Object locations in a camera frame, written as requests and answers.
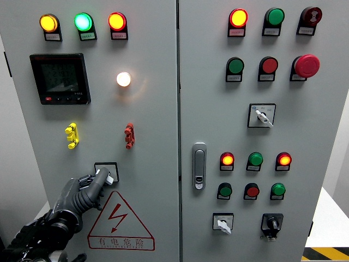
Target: red push button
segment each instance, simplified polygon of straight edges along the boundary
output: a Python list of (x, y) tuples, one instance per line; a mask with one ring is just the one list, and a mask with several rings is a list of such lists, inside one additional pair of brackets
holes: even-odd
[(257, 187), (251, 187), (247, 190), (247, 195), (252, 198), (258, 196), (259, 193), (260, 190)]
[(320, 68), (320, 60), (311, 54), (301, 56), (294, 65), (296, 74), (302, 78), (314, 76)]
[(263, 62), (262, 69), (267, 74), (271, 74), (275, 72), (277, 68), (278, 68), (278, 62), (275, 58), (270, 57)]
[(316, 26), (322, 18), (322, 11), (319, 7), (308, 7), (303, 10), (300, 17), (308, 26)]

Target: red clip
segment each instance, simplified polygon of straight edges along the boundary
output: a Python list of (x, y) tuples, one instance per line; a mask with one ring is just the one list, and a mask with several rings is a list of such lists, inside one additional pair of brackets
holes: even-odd
[(133, 129), (133, 124), (132, 123), (128, 123), (126, 128), (125, 128), (125, 141), (127, 142), (126, 144), (126, 149), (131, 149), (131, 147), (133, 147), (133, 145), (135, 144), (135, 132)]

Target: red indicator light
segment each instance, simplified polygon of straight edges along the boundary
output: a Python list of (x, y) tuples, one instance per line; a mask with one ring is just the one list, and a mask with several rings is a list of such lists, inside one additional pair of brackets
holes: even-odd
[(259, 193), (260, 193), (260, 190), (257, 187), (251, 187), (247, 190), (247, 195), (252, 198), (258, 196)]
[(292, 158), (288, 153), (279, 154), (277, 157), (277, 160), (278, 160), (278, 163), (283, 166), (289, 165), (292, 162)]
[(308, 26), (316, 26), (321, 21), (322, 11), (319, 7), (308, 7), (303, 10), (300, 17)]
[(267, 74), (275, 72), (278, 68), (278, 62), (274, 58), (268, 58), (263, 62), (262, 69)]
[(115, 31), (121, 31), (126, 26), (126, 17), (119, 12), (110, 14), (108, 23), (111, 29)]
[(244, 27), (248, 20), (248, 14), (245, 9), (235, 9), (231, 12), (229, 21), (234, 27)]
[(232, 153), (223, 153), (220, 157), (220, 161), (223, 165), (232, 165), (234, 163), (234, 155)]
[(302, 78), (310, 78), (314, 76), (319, 69), (320, 60), (311, 54), (301, 56), (294, 64), (296, 74)]

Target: digital power meter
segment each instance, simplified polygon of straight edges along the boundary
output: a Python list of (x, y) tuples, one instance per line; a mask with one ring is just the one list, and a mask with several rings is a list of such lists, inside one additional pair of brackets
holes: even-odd
[(34, 54), (30, 59), (42, 105), (91, 102), (82, 53)]

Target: white light bulb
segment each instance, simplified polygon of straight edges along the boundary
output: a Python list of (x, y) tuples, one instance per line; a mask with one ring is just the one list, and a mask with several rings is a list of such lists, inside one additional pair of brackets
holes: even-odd
[(116, 77), (116, 81), (120, 86), (126, 87), (131, 83), (131, 76), (127, 72), (121, 72)]

